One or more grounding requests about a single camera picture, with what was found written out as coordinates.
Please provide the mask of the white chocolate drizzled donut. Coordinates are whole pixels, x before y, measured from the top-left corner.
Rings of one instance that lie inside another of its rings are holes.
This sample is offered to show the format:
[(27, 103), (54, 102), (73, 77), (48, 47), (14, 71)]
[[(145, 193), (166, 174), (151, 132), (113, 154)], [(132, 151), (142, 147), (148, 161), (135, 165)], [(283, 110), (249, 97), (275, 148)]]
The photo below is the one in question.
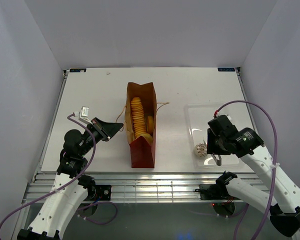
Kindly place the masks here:
[(194, 154), (199, 157), (199, 158), (203, 158), (207, 156), (207, 145), (205, 143), (198, 143), (195, 147), (194, 147)]

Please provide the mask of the metal serving tongs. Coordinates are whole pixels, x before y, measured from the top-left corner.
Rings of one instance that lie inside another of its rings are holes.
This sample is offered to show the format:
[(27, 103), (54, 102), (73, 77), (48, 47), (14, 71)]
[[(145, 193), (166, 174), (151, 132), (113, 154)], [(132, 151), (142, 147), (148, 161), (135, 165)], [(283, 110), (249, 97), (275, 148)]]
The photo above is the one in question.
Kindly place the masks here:
[(212, 159), (215, 161), (215, 164), (217, 166), (222, 165), (222, 157), (219, 154), (220, 153), (220, 146), (218, 142), (215, 140), (214, 137), (207, 137), (206, 140), (203, 141), (203, 143), (207, 146), (207, 154), (212, 157)]

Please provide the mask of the long ridged orange bread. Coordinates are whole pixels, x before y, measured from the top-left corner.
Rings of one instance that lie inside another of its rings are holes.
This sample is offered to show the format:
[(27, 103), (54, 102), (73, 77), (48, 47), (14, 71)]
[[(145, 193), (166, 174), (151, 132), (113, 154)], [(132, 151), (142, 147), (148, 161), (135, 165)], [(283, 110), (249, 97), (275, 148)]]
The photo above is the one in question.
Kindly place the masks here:
[(132, 128), (135, 138), (143, 137), (150, 144), (152, 143), (152, 136), (147, 132), (144, 108), (139, 97), (134, 97), (130, 102), (130, 110), (132, 117)]

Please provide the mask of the glazed orange donut bread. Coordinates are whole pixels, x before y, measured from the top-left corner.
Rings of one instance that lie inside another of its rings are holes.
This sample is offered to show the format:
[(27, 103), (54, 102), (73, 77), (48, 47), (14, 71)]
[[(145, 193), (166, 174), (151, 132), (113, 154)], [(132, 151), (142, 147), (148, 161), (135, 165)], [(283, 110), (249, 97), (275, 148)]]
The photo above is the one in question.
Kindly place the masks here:
[(146, 118), (146, 132), (150, 135), (153, 134), (155, 128), (155, 122), (154, 117), (151, 115), (148, 115)]

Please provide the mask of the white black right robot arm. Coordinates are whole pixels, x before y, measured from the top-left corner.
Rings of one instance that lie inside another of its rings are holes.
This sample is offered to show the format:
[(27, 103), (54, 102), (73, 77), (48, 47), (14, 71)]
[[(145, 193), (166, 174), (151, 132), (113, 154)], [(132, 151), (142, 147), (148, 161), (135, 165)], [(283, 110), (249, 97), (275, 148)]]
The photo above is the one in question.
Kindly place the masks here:
[(248, 165), (269, 192), (244, 183), (234, 173), (224, 172), (216, 180), (216, 194), (229, 196), (266, 212), (272, 225), (284, 236), (292, 237), (300, 229), (300, 188), (274, 162), (264, 141), (251, 128), (238, 130), (227, 115), (208, 122), (207, 152), (210, 155), (235, 155)]

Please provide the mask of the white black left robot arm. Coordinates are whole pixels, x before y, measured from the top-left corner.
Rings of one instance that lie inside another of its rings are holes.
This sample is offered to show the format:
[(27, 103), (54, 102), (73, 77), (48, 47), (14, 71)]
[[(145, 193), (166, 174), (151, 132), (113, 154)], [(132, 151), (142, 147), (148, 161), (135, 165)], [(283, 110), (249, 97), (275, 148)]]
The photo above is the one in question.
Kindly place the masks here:
[(64, 135), (59, 166), (52, 188), (44, 197), (44, 203), (27, 229), (21, 229), (19, 240), (61, 240), (65, 230), (84, 200), (96, 195), (96, 184), (84, 172), (91, 164), (85, 158), (96, 151), (100, 141), (107, 142), (122, 128), (123, 123), (105, 122), (93, 118), (84, 126), (84, 132), (71, 129)]

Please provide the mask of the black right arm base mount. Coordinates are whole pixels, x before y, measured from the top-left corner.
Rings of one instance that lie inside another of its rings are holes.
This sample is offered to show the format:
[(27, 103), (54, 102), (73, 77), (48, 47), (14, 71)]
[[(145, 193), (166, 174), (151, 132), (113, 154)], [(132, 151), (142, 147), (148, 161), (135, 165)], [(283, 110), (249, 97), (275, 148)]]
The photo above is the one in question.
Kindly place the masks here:
[(214, 184), (200, 184), (194, 192), (200, 194), (201, 200), (230, 200), (234, 197), (229, 195), (226, 186), (229, 185), (231, 180), (236, 178), (238, 178), (236, 174), (230, 171), (224, 171), (223, 174), (215, 180)]

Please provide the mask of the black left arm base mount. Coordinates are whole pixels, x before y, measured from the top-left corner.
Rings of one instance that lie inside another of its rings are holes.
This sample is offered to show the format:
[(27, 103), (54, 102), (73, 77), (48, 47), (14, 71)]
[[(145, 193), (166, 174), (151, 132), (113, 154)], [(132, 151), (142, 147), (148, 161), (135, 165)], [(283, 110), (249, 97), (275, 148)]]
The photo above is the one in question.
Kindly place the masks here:
[(95, 185), (91, 188), (91, 194), (89, 195), (89, 200), (91, 201), (110, 201), (112, 194), (111, 185)]

